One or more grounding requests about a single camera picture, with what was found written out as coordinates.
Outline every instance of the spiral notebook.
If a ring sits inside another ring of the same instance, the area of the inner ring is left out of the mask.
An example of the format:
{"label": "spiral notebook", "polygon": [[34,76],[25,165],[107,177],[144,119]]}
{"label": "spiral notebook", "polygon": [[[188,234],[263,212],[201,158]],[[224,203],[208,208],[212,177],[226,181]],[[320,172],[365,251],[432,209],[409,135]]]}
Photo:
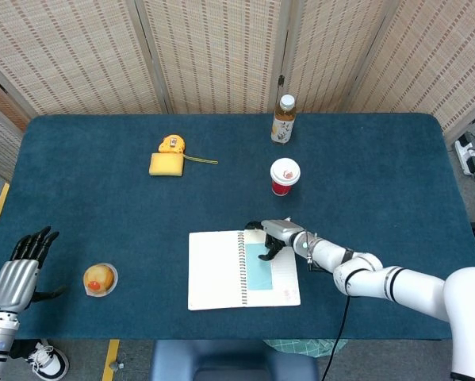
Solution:
{"label": "spiral notebook", "polygon": [[188,309],[300,305],[293,250],[260,260],[265,239],[261,230],[191,233]]}

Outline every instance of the plastic bottle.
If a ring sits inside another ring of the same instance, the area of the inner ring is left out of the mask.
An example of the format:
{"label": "plastic bottle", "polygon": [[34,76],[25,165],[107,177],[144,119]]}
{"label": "plastic bottle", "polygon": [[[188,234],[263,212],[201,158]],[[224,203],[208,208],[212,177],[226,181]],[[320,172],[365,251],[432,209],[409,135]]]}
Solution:
{"label": "plastic bottle", "polygon": [[274,110],[274,121],[270,133],[273,142],[285,144],[290,140],[295,113],[295,98],[292,95],[283,95]]}

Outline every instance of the power strip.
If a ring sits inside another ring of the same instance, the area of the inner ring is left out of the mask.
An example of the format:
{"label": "power strip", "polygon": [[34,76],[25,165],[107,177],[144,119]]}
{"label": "power strip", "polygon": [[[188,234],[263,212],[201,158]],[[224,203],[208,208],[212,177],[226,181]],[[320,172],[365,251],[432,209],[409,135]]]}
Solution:
{"label": "power strip", "polygon": [[[475,150],[473,143],[469,140],[463,139],[464,136],[465,135],[455,141],[454,148],[458,154],[459,163],[461,164],[463,173],[465,175],[475,175]],[[463,146],[461,141],[467,141],[467,144]]]}

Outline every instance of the white sneaker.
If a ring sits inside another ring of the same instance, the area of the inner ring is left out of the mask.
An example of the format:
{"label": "white sneaker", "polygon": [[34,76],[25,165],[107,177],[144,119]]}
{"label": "white sneaker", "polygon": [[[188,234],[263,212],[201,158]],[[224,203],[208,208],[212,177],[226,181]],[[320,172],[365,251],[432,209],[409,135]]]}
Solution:
{"label": "white sneaker", "polygon": [[62,379],[67,373],[70,364],[59,349],[55,349],[46,340],[36,344],[36,349],[26,359],[33,366],[33,373],[47,381]]}

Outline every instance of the yellow floor marking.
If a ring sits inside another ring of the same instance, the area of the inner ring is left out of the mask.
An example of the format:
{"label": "yellow floor marking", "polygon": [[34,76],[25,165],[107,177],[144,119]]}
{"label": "yellow floor marking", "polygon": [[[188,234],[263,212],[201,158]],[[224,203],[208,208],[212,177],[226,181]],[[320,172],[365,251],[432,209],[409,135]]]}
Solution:
{"label": "yellow floor marking", "polygon": [[5,200],[6,200],[6,195],[8,194],[8,190],[10,188],[10,185],[8,183],[5,183],[5,185],[2,188],[1,195],[0,195],[0,217],[1,217],[1,212],[2,212],[2,206],[5,205]]}
{"label": "yellow floor marking", "polygon": [[109,368],[109,365],[116,360],[118,349],[118,339],[112,339],[111,341],[109,341],[109,349],[107,350],[107,359],[105,360],[105,368],[103,369],[102,381],[113,380],[113,370]]}

